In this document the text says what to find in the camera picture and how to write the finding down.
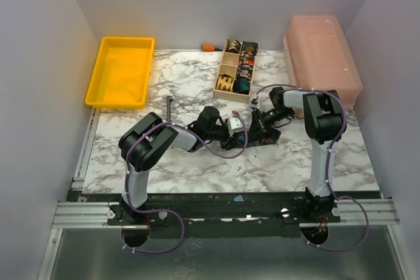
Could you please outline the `navy floral necktie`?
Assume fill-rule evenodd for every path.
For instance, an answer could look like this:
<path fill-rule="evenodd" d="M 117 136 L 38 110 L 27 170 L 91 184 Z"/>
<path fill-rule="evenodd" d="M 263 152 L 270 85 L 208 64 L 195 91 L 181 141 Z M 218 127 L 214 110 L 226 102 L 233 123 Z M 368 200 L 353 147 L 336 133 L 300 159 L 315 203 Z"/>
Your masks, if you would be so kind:
<path fill-rule="evenodd" d="M 277 129 L 270 129 L 268 132 L 262 134 L 253 134 L 249 132 L 247 148 L 267 146 L 275 144 L 281 136 L 281 132 Z"/>

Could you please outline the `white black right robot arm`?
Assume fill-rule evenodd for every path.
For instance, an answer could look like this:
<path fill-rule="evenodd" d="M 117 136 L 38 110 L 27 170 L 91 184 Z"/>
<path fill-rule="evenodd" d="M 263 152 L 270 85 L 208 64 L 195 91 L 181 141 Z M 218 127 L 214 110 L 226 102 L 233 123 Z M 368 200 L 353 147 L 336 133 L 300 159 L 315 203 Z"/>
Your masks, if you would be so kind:
<path fill-rule="evenodd" d="M 279 138 L 274 123 L 303 112 L 304 129 L 312 145 L 312 164 L 302 205 L 303 217 L 317 222 L 333 208 L 336 198 L 333 189 L 335 154 L 342 134 L 347 128 L 347 111 L 337 91 L 305 89 L 293 85 L 270 85 L 273 109 L 258 109 L 259 97 L 251 101 L 252 121 L 247 132 L 251 142 L 273 136 Z"/>

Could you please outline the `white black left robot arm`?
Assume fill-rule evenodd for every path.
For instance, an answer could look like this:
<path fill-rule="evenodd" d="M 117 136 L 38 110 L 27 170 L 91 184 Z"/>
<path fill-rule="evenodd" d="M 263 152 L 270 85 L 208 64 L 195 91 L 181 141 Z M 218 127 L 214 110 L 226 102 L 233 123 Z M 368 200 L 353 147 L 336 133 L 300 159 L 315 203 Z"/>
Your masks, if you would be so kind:
<path fill-rule="evenodd" d="M 249 137 L 243 119 L 236 111 L 232 119 L 224 122 L 220 112 L 213 106 L 206 106 L 198 118 L 187 126 L 165 121 L 156 113 L 148 113 L 119 140 L 118 147 L 125 162 L 125 182 L 122 198 L 126 205 L 123 217 L 131 224 L 139 224 L 148 212 L 143 204 L 148 200 L 147 185 L 151 169 L 169 148 L 194 153 L 207 148 L 213 155 L 223 159 L 234 159 L 247 148 Z M 243 132 L 241 151 L 225 156 L 209 147 L 210 142 L 225 142 L 234 138 L 232 122 L 238 120 Z"/>

